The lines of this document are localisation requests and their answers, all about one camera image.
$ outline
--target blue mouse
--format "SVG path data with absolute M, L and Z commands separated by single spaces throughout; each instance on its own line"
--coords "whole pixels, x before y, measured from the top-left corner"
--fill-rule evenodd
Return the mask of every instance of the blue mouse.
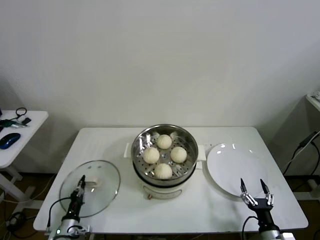
M 21 137 L 20 133 L 9 133 L 0 139 L 0 149 L 7 149 Z

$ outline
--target white table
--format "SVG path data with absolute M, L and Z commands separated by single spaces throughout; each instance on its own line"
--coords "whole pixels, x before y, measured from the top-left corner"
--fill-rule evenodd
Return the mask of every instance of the white table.
M 271 211 L 275 223 L 283 230 L 308 226 L 308 220 L 290 190 L 281 171 L 253 127 L 187 127 L 199 145 L 237 143 L 250 147 L 264 158 L 269 179 L 267 185 L 275 196 Z M 143 128 L 83 128 L 77 135 L 44 203 L 33 223 L 45 231 L 48 210 L 59 199 L 65 177 L 77 166 L 92 160 L 114 163 L 121 175 L 119 193 L 99 214 L 82 218 L 81 224 L 92 226 L 93 233 L 167 234 L 240 232 L 248 216 L 254 215 L 238 198 L 219 190 L 206 170 L 196 169 L 184 192 L 170 200 L 148 200 L 139 185 L 130 159 L 124 158 L 127 143 L 131 143 Z M 59 204 L 53 208 L 51 229 L 58 227 L 64 211 Z M 257 231 L 252 220 L 246 231 Z
M 2 110 L 2 116 L 0 116 L 1 120 L 4 119 L 12 119 L 15 118 L 16 111 L 12 110 Z M 16 209 L 13 212 L 22 211 L 24 208 L 32 208 L 39 209 L 43 201 L 28 201 L 30 199 L 31 194 L 35 190 L 33 186 L 30 186 L 25 192 L 22 192 L 18 189 L 14 182 L 16 180 L 21 180 L 22 176 L 12 167 L 10 164 L 15 160 L 17 155 L 21 152 L 21 150 L 25 147 L 25 145 L 29 142 L 31 137 L 36 133 L 36 131 L 40 128 L 40 126 L 44 123 L 44 121 L 48 118 L 48 113 L 46 111 L 28 111 L 25 115 L 26 117 L 31 119 L 27 125 L 28 127 L 24 128 L 12 128 L 5 127 L 0 132 L 0 139 L 5 135 L 10 133 L 19 133 L 21 134 L 20 139 L 15 142 L 8 149 L 0 149 L 0 169 L 6 170 L 11 176 L 12 179 L 9 181 L 2 174 L 0 174 L 0 187 L 5 190 L 6 193 L 10 194 L 17 201 L 23 202 L 17 205 Z

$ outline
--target power cord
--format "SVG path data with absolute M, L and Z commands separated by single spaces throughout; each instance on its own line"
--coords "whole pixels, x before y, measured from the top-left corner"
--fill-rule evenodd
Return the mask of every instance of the power cord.
M 295 155 L 296 155 L 297 151 L 298 151 L 300 148 L 301 148 L 301 147 L 298 146 L 298 147 L 296 148 L 296 150 L 294 150 L 294 153 L 293 153 L 293 155 L 292 155 L 292 157 L 291 157 L 291 161 L 289 162 L 288 166 L 286 166 L 286 169 L 284 170 L 283 175 L 285 175 L 285 174 L 287 173 L 290 165 L 292 164 L 292 161 L 293 161 L 294 158 L 295 158 Z
M 320 229 L 317 230 L 317 231 L 315 231 L 315 233 L 314 233 L 314 235 L 313 235 L 313 240 L 316 240 L 316 236 L 317 236 L 318 233 L 320 233 Z
M 52 203 L 50 209 L 49 209 L 49 218 L 48 218 L 48 223 L 46 224 L 46 229 L 47 231 L 49 231 L 49 228 L 50 228 L 50 224 L 51 224 L 51 210 L 53 208 L 53 206 L 56 204 L 56 203 L 59 203 L 61 202 L 62 200 L 66 200 L 66 199 L 71 199 L 71 197 L 63 197 L 63 198 L 60 198 L 59 200 L 55 201 L 54 203 Z
M 314 131 L 313 133 L 311 133 L 307 138 L 305 138 L 302 142 L 300 142 L 299 146 L 297 147 L 297 149 L 294 151 L 293 156 L 291 158 L 291 160 L 289 162 L 287 162 L 284 167 L 286 167 L 285 171 L 283 172 L 283 175 L 285 175 L 285 173 L 287 172 L 289 166 L 291 165 L 291 163 L 296 159 L 296 157 L 303 151 L 306 149 L 306 147 L 313 142 L 314 139 L 316 139 L 320 134 L 320 131 L 316 132 Z
M 245 240 L 245 226 L 248 222 L 249 219 L 259 219 L 256 216 L 248 216 L 247 219 L 244 221 L 243 226 L 242 226 L 242 232 L 241 232 L 241 240 Z
M 5 191 L 3 192 L 3 198 L 6 199 L 6 192 L 5 192 Z M 5 202 L 4 202 L 4 209 L 3 209 L 3 218 L 4 218 L 5 223 L 8 222 L 8 225 L 5 224 L 5 227 L 6 227 L 7 232 L 6 232 L 6 234 L 3 236 L 3 239 L 4 239 L 4 240 L 6 239 L 6 236 L 7 236 L 8 233 L 9 233 L 8 239 L 10 239 L 11 235 L 13 235 L 14 237 L 16 237 L 17 239 L 27 239 L 27 238 L 30 238 L 30 237 L 32 237 L 33 235 L 35 235 L 35 234 L 38 233 L 38 231 L 34 231 L 33 233 L 31 233 L 30 235 L 27 235 L 27 236 L 19 236 L 19 235 L 15 234 L 15 231 L 17 230 L 17 228 L 20 228 L 27 220 L 33 219 L 34 216 L 27 218 L 23 212 L 15 212 L 13 215 L 11 215 L 11 216 L 7 219 L 6 211 L 7 211 L 7 204 L 6 204 L 6 201 L 5 201 Z M 17 223 L 16 226 L 10 224 L 10 222 L 11 222 L 12 219 L 15 219 L 15 220 L 16 220 L 16 223 Z
M 318 155 L 318 160 L 316 162 L 316 165 L 312 171 L 312 173 L 310 173 L 310 176 L 312 176 L 315 171 L 317 170 L 318 166 L 319 166 L 319 163 L 320 163 L 320 151 L 319 151 L 319 148 L 317 147 L 317 145 L 314 143 L 314 142 L 311 142 L 311 145 L 316 149 L 316 153 Z M 308 182 L 308 180 L 304 181 L 302 184 L 300 184 L 299 186 L 295 187 L 292 192 L 296 191 L 297 189 L 299 189 L 300 187 L 302 187 L 303 185 L 305 185 L 306 183 Z
M 54 174 L 50 179 L 49 181 L 47 182 L 46 186 L 44 187 L 44 189 L 35 197 L 29 199 L 29 200 L 26 200 L 26 201 L 9 201 L 9 200 L 6 200 L 5 198 L 3 198 L 1 201 L 4 201 L 4 202 L 7 202 L 7 203 L 11 203 L 11 204 L 23 204 L 23 203 L 27 203 L 27 202 L 30 202 L 32 200 L 35 200 L 37 197 L 39 197 L 40 195 L 42 195 L 45 190 L 49 187 L 49 183 L 51 182 L 51 180 L 56 176 L 56 174 Z

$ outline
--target wire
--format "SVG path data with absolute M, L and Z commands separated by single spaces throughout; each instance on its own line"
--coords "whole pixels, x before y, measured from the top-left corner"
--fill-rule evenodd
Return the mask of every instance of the wire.
M 311 144 L 312 144 L 312 146 L 314 146 L 315 149 L 316 149 L 316 152 L 317 152 L 317 154 L 318 154 L 318 160 L 317 160 L 317 162 L 316 162 L 316 165 L 315 165 L 312 173 L 310 173 L 310 176 L 312 176 L 312 175 L 315 173 L 315 171 L 317 170 L 317 168 L 318 168 L 318 166 L 319 166 L 319 163 L 320 163 L 320 151 L 319 151 L 319 148 L 317 147 L 317 145 L 316 145 L 314 142 L 311 142 Z M 298 188 L 302 187 L 302 186 L 305 185 L 307 182 L 308 182 L 308 180 L 304 181 L 302 184 L 300 184 L 299 186 L 295 187 L 295 188 L 292 190 L 292 192 L 296 191 Z
M 3 240 L 9 240 L 11 238 L 11 232 L 6 231 L 5 234 L 3 235 Z
M 27 238 L 30 238 L 32 236 L 34 236 L 35 234 L 38 233 L 38 231 L 34 231 L 33 233 L 31 233 L 30 235 L 27 235 L 27 236 L 19 236 L 19 235 L 16 235 L 13 231 L 10 232 L 14 237 L 16 237 L 17 239 L 27 239 Z
M 299 149 L 300 149 L 300 147 L 298 146 L 298 147 L 296 148 L 296 150 L 294 150 L 294 153 L 293 153 L 293 155 L 292 155 L 292 157 L 291 157 L 291 160 L 293 160 L 293 159 L 295 158 L 295 155 L 296 155 L 296 153 L 297 153 L 297 151 L 298 151 Z M 283 175 L 285 175 L 285 174 L 287 173 L 288 168 L 290 167 L 291 163 L 292 163 L 292 162 L 289 162 L 288 166 L 286 167 L 286 169 L 285 169 L 284 172 L 283 172 Z
M 319 148 L 317 147 L 317 145 L 314 142 L 311 142 L 312 146 L 314 146 L 316 153 L 318 154 L 318 161 L 316 162 L 316 165 L 312 171 L 312 173 L 310 175 L 313 175 L 315 173 L 315 171 L 317 170 L 319 163 L 320 163 L 320 152 L 319 152 Z
M 242 226 L 242 232 L 241 232 L 241 239 L 242 240 L 245 240 L 245 226 L 246 226 L 249 219 L 257 219 L 259 221 L 259 219 L 256 216 L 248 216 L 246 218 L 246 220 L 244 221 L 243 226 Z
M 313 240 L 316 240 L 316 236 L 317 236 L 317 233 L 320 233 L 320 229 L 315 231 L 314 235 L 313 235 Z
M 197 239 L 197 238 L 201 237 L 202 235 L 203 235 L 203 234 L 200 234 L 200 235 L 198 235 L 198 236 L 195 236 L 195 237 L 191 238 L 190 240 Z
M 310 141 L 308 141 L 308 143 L 289 161 L 287 162 L 283 167 L 286 167 L 287 165 L 289 165 L 290 163 L 293 162 L 293 160 L 296 159 L 296 157 L 303 151 L 306 149 L 306 147 L 320 134 L 320 131 L 318 131 L 311 139 Z
M 54 203 L 52 203 L 52 205 L 51 205 L 51 207 L 50 207 L 50 209 L 49 209 L 49 218 L 48 218 L 48 223 L 47 223 L 47 225 L 46 225 L 46 227 L 47 228 L 49 228 L 50 227 L 50 224 L 51 224 L 51 209 L 52 209 L 52 207 L 56 204 L 56 203 L 59 203 L 60 201 L 62 201 L 62 200 L 66 200 L 66 199 L 71 199 L 71 197 L 63 197 L 63 198 L 60 198 L 59 200 L 57 200 L 57 201 L 55 201 Z
M 172 240 L 176 240 L 176 239 L 178 239 L 179 237 L 181 237 L 181 235 L 175 236 L 174 239 L 172 239 Z
M 5 200 L 6 199 L 6 191 L 3 191 L 3 199 Z M 3 208 L 3 218 L 4 218 L 4 221 L 6 222 L 8 219 L 7 219 L 7 216 L 6 216 L 6 210 L 7 210 L 7 204 L 6 204 L 6 201 L 4 201 L 4 208 Z
M 9 200 L 6 200 L 5 198 L 3 198 L 2 200 L 0 201 L 4 201 L 4 202 L 7 202 L 7 203 L 11 203 L 11 204 L 23 204 L 23 203 L 27 203 L 27 202 L 30 202 L 32 200 L 35 200 L 37 197 L 39 197 L 40 195 L 42 195 L 45 190 L 48 188 L 49 186 L 49 183 L 51 182 L 51 180 L 56 176 L 56 174 L 54 174 L 48 181 L 48 183 L 46 184 L 46 186 L 44 187 L 44 189 L 35 197 L 29 199 L 29 200 L 26 200 L 26 201 L 9 201 Z
M 4 195 L 3 195 L 3 198 L 6 199 L 6 192 L 4 191 L 3 194 L 4 194 Z M 14 215 L 12 215 L 11 217 L 9 217 L 9 218 L 7 219 L 6 210 L 7 210 L 7 206 L 6 206 L 6 202 L 4 202 L 4 212 L 3 212 L 3 217 L 4 217 L 4 220 L 5 220 L 4 223 L 6 223 L 8 220 L 10 221 L 10 219 L 12 219 L 12 218 L 17 219 Z M 33 218 L 35 218 L 35 217 L 36 217 L 36 216 L 31 216 L 31 217 L 26 218 L 26 220 L 33 219 Z M 6 239 L 5 236 L 3 236 L 3 240 L 9 240 L 9 239 L 11 238 L 11 234 L 12 234 L 14 237 L 16 237 L 17 239 L 27 239 L 27 238 L 32 237 L 33 235 L 35 235 L 35 234 L 38 232 L 38 231 L 34 231 L 34 232 L 33 232 L 32 234 L 30 234 L 30 235 L 27 235 L 27 236 L 19 236 L 19 235 L 16 235 L 16 234 L 14 233 L 14 231 L 10 231 L 10 230 L 8 229 L 8 226 L 7 226 L 7 225 L 6 225 L 5 227 L 6 227 L 6 229 L 7 229 L 6 234 L 9 232 L 9 237 L 8 237 L 8 239 Z

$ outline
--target metal rim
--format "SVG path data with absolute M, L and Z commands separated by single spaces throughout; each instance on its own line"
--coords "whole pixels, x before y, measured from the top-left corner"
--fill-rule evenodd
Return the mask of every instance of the metal rim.
M 99 213 L 101 213 L 103 210 L 105 210 L 109 205 L 110 203 L 113 202 L 113 200 L 116 198 L 116 196 L 118 195 L 119 193 L 119 189 L 120 189 L 120 184 L 121 184 L 121 175 L 120 175 L 120 172 L 118 170 L 118 168 L 116 167 L 116 165 L 114 165 L 112 162 L 110 161 L 106 161 L 106 160 L 92 160 L 92 161 L 87 161 L 79 166 L 77 166 L 75 169 L 73 169 L 71 172 L 69 172 L 69 174 L 64 178 L 61 186 L 60 186 L 60 190 L 59 190 L 59 199 L 61 199 L 61 191 L 62 191 L 62 186 L 64 185 L 66 179 L 74 172 L 76 171 L 78 168 L 80 168 L 81 166 L 85 165 L 85 164 L 88 164 L 88 163 L 92 163 L 92 162 L 105 162 L 105 163 L 108 163 L 108 164 L 111 164 L 115 170 L 117 171 L 118 175 L 119 175 L 119 184 L 118 184 L 118 187 L 117 187 L 117 190 L 116 190 L 116 193 L 115 195 L 113 196 L 112 200 L 109 202 L 109 204 L 107 204 L 104 208 L 102 208 L 100 211 L 94 213 L 94 214 L 91 214 L 91 215 L 87 215 L 87 216 L 79 216 L 80 218 L 88 218 L 88 217 L 92 217 L 94 215 L 97 215 Z M 62 209 L 66 212 L 67 210 L 64 208 L 64 206 L 62 205 L 62 202 L 60 201 L 60 205 L 62 207 Z
M 160 189 L 170 189 L 170 188 L 174 188 L 174 187 L 177 187 L 177 186 L 185 183 L 188 179 L 191 178 L 191 176 L 194 174 L 194 172 L 195 172 L 195 170 L 196 170 L 196 168 L 193 168 L 193 170 L 192 170 L 192 172 L 190 173 L 190 175 L 189 175 L 186 179 L 184 179 L 183 181 L 181 181 L 181 182 L 179 182 L 179 183 L 176 183 L 176 184 L 174 184 L 174 185 L 161 186 L 161 185 L 156 185 L 156 184 L 154 184 L 154 183 L 152 183 L 152 182 L 147 182 L 144 178 L 142 178 L 142 177 L 140 176 L 140 174 L 138 173 L 138 170 L 136 169 L 135 164 L 132 163 L 132 165 L 133 165 L 133 169 L 134 169 L 135 173 L 138 175 L 138 177 L 139 177 L 142 181 L 144 181 L 146 184 L 148 184 L 148 185 L 150 185 L 150 186 L 152 186 L 152 187 L 156 187 L 156 188 L 160 188 Z
M 198 156 L 198 145 L 197 145 L 197 142 L 195 140 L 195 138 L 192 136 L 192 134 L 190 132 L 188 132 L 187 130 L 185 130 L 184 128 L 180 127 L 180 126 L 177 126 L 177 125 L 173 125 L 173 124 L 167 124 L 167 123 L 163 123 L 163 124 L 156 124 L 156 125 L 153 125 L 153 126 L 150 126 L 146 129 L 144 129 L 142 132 L 140 132 L 138 134 L 138 136 L 135 137 L 135 139 L 133 140 L 133 142 L 135 143 L 144 133 L 148 132 L 149 130 L 152 130 L 152 129 L 156 129 L 156 128 L 159 128 L 159 127 L 169 127 L 169 128 L 174 128 L 174 129 L 178 129 L 180 131 L 183 131 L 185 132 L 186 134 L 189 135 L 189 137 L 196 143 L 196 156 Z M 131 158 L 133 159 L 135 155 L 135 152 L 134 152 L 134 146 L 132 145 L 131 147 Z M 195 159 L 194 163 L 192 164 L 191 168 L 190 168 L 190 171 L 193 171 L 196 167 L 196 164 L 197 164 L 197 159 Z M 185 173 L 182 174 L 182 176 L 178 177 L 178 178 L 175 178 L 176 180 L 179 179 L 179 178 L 182 178 L 188 174 L 190 174 L 190 171 L 187 171 Z M 154 180 L 153 177 L 150 177 L 149 175 L 146 176 L 148 179 L 150 179 L 150 181 Z M 169 178 L 169 179 L 156 179 L 157 181 L 160 181 L 160 182 L 163 182 L 163 183 L 168 183 L 170 181 L 172 181 L 173 179 Z

